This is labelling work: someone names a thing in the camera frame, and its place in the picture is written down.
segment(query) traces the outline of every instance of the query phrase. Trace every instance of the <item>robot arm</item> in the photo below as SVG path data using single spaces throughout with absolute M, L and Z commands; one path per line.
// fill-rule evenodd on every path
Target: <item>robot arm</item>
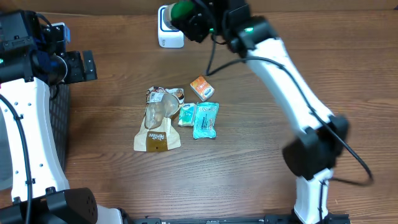
M 297 176 L 294 213 L 299 223 L 315 224 L 328 216 L 328 180 L 343 146 L 326 131 L 329 125 L 341 139 L 348 122 L 333 113 L 313 94 L 291 61 L 282 39 L 263 17 L 252 17 L 245 1 L 182 1 L 164 12 L 165 24 L 202 42 L 211 30 L 222 35 L 232 53 L 238 53 L 264 82 L 287 116 L 296 140 L 283 149 L 289 169 Z M 252 60 L 269 58 L 281 64 Z M 310 106 L 316 111 L 316 118 Z
M 70 42 L 68 27 L 64 23 L 42 25 L 39 18 L 48 23 L 46 18 L 31 11 L 0 15 L 0 93 L 23 116 L 21 123 L 25 129 L 33 180 L 32 198 L 45 195 L 49 187 L 56 191 L 69 189 L 58 161 L 50 124 L 50 86 L 96 79 L 90 51 L 83 52 L 85 67 L 79 52 L 66 52 L 66 44 Z M 0 106 L 14 170 L 12 199 L 23 202 L 28 196 L 21 139 L 14 116 L 3 102 Z M 59 110 L 54 116 L 62 119 Z

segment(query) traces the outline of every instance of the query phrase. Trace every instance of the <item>small orange box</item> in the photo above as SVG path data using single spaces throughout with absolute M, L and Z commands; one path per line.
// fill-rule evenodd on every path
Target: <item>small orange box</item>
M 191 89 L 199 96 L 202 101 L 206 101 L 214 94 L 214 88 L 206 82 L 203 76 L 191 82 Z

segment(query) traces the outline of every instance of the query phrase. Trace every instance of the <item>small green package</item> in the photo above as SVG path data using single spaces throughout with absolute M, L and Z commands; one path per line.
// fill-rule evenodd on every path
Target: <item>small green package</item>
M 200 103 L 197 106 L 193 138 L 215 138 L 217 136 L 214 124 L 218 113 L 218 103 Z
M 185 103 L 180 109 L 180 117 L 178 118 L 178 125 L 181 127 L 192 127 L 195 122 L 195 113 L 197 112 L 197 105 L 194 103 Z

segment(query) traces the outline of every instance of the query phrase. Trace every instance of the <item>black joint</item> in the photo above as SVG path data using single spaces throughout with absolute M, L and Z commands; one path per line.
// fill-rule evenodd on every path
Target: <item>black joint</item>
M 229 47 L 233 53 L 255 50 L 256 44 L 270 39 L 277 38 L 278 34 L 266 18 L 253 16 L 252 18 L 234 26 Z
M 33 178 L 32 180 L 27 180 L 27 181 L 25 181 L 25 184 L 26 184 L 26 185 L 36 184 L 36 179 Z
M 24 119 L 24 115 L 23 114 L 21 114 L 21 116 L 15 116 L 14 117 L 14 120 L 16 120 L 16 121 L 22 120 L 22 119 Z
M 327 125 L 345 141 L 349 128 L 345 118 L 331 116 Z M 336 158 L 341 155 L 343 146 L 326 127 L 317 130 L 307 128 L 305 132 L 306 135 L 297 137 L 282 152 L 293 174 L 311 180 L 317 172 L 336 166 Z
M 55 187 L 47 187 L 47 188 L 45 189 L 45 194 L 46 194 L 46 195 L 52 194 L 52 193 L 55 193 L 55 192 L 56 192 Z

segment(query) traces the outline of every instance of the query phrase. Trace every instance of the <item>wooden table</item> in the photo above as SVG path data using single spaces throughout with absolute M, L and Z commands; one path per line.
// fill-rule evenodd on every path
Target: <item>wooden table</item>
M 331 183 L 328 208 L 353 223 L 398 222 L 398 13 L 396 11 L 280 12 L 266 15 L 315 94 L 351 123 L 348 142 L 376 179 L 361 188 Z M 245 65 L 208 81 L 220 103 L 215 140 L 193 140 L 192 128 L 173 126 L 181 148 L 134 152 L 150 86 L 183 87 L 210 56 L 210 41 L 183 49 L 158 45 L 156 16 L 49 16 L 72 33 L 69 50 L 92 50 L 98 80 L 71 86 L 66 176 L 71 188 L 89 187 L 98 203 L 133 217 L 249 217 L 289 213 L 295 177 L 281 149 L 289 124 L 264 85 Z M 236 58 L 218 47 L 213 68 Z M 345 152 L 337 177 L 365 180 Z M 2 192 L 0 206 L 11 204 Z

